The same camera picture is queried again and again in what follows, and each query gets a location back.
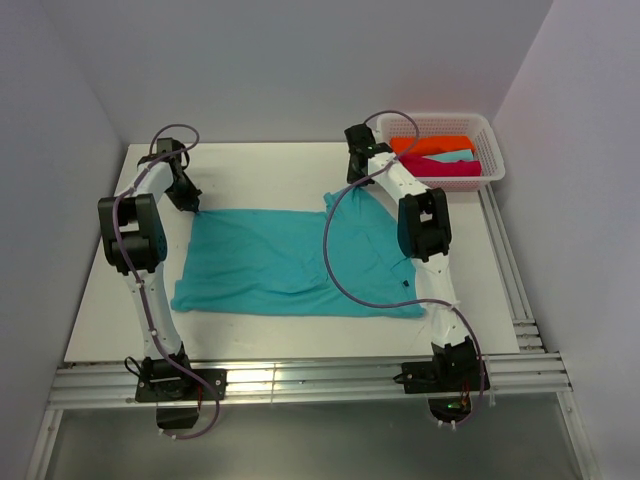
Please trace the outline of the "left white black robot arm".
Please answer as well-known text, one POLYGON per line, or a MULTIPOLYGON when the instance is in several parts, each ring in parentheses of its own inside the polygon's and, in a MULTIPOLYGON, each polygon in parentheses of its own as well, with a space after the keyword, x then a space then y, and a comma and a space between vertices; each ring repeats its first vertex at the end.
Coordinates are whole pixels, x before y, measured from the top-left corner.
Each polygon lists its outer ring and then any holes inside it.
POLYGON ((142 392, 161 400, 183 400, 198 390, 184 343, 174 325, 164 286, 168 243, 158 203, 168 197, 180 211, 197 212, 201 191, 178 156, 143 157, 134 180, 117 196, 98 201, 107 262, 123 275, 143 334, 144 359, 125 367, 142 392))

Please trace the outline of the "white plastic basket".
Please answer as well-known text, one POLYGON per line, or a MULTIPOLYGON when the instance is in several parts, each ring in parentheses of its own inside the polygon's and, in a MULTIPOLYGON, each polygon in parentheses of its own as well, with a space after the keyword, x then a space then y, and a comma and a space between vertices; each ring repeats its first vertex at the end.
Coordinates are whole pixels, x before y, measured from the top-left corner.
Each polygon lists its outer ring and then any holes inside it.
POLYGON ((447 191, 476 191, 505 175, 502 154, 489 122, 478 114, 412 113, 408 118, 384 114, 376 121, 377 138, 390 145, 392 137, 419 139, 431 136, 466 136, 475 146, 474 160, 481 163, 479 177, 416 177, 430 187, 447 191))

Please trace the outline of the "light teal rolled t shirt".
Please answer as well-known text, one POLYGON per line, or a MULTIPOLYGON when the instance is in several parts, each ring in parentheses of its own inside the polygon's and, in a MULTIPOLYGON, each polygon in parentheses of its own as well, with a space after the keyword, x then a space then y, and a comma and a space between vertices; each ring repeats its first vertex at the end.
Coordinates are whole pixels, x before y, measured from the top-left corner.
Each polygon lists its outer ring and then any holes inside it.
POLYGON ((464 149, 429 155, 428 158, 440 163, 473 162, 474 153, 471 149, 464 149))

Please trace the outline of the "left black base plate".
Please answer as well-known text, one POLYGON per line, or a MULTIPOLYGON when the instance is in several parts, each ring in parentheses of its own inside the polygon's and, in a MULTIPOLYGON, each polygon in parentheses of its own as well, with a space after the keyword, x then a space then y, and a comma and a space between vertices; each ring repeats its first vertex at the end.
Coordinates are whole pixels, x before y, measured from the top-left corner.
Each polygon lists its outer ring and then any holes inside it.
POLYGON ((196 369, 212 390, 189 375, 169 374, 164 378, 154 378, 140 382, 134 399, 137 403, 196 402, 223 400, 227 386, 227 371, 224 369, 196 369))

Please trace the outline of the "aluminium rail frame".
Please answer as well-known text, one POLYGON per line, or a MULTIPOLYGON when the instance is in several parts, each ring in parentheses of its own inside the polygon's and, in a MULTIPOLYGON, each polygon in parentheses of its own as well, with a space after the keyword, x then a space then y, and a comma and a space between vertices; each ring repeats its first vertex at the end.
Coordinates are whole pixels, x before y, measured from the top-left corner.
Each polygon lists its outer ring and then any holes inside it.
POLYGON ((479 192, 520 350, 486 361, 486 406, 454 432, 392 380, 396 358, 230 362, 220 431, 153 431, 117 364, 55 377, 30 479, 597 479, 559 353, 548 351, 490 188, 479 192))

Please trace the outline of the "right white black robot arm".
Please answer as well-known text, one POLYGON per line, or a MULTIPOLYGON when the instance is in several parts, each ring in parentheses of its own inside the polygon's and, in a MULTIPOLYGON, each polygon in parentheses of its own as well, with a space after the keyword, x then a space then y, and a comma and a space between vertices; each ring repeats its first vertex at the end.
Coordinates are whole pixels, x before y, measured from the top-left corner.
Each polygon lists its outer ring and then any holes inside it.
POLYGON ((397 206, 397 237, 402 253, 416 261, 416 278, 435 288, 425 299, 432 308, 432 371, 435 383, 452 390, 468 382, 487 386, 486 369, 475 333, 458 307, 450 275, 452 231, 445 192, 417 180, 386 144, 351 147, 347 182, 375 182, 397 206))

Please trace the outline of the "pink rolled t shirt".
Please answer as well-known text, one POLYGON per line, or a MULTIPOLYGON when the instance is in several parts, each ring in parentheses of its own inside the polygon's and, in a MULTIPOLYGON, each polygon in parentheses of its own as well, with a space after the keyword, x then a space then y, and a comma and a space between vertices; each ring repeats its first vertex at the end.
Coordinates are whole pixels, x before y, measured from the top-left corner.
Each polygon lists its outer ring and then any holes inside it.
POLYGON ((415 177, 479 177, 481 163, 477 160, 441 162, 413 154, 400 158, 402 165, 415 177))

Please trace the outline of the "orange rolled t shirt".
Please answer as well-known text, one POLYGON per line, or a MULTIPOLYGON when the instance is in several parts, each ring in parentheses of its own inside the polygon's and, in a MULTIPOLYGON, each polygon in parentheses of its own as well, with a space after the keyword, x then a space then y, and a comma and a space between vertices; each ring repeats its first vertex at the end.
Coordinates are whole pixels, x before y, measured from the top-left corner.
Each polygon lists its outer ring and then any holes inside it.
POLYGON ((416 155, 437 155, 456 151, 475 152, 475 146, 466 136, 431 136, 414 139, 410 137, 392 137, 390 146, 395 153, 416 155))

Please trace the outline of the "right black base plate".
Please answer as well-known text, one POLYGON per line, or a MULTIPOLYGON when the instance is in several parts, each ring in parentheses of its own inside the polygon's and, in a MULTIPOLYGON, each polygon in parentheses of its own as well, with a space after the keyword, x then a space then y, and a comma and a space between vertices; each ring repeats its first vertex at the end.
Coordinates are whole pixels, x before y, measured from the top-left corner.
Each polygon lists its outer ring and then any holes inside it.
POLYGON ((457 369, 435 360, 404 362, 394 382, 402 385, 406 394, 479 392, 481 376, 478 363, 457 369))

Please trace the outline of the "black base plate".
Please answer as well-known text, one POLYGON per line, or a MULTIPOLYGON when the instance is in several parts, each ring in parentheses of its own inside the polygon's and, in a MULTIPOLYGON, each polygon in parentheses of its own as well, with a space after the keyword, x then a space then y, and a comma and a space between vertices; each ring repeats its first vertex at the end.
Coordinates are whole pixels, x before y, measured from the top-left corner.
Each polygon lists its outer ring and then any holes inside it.
POLYGON ((164 378, 154 378, 140 382, 134 399, 137 403, 196 402, 223 400, 227 386, 227 371, 224 369, 196 369, 212 390, 189 375, 169 374, 164 378))
POLYGON ((394 382, 402 385, 406 394, 479 392, 481 376, 478 363, 457 369, 435 360, 404 362, 394 382))

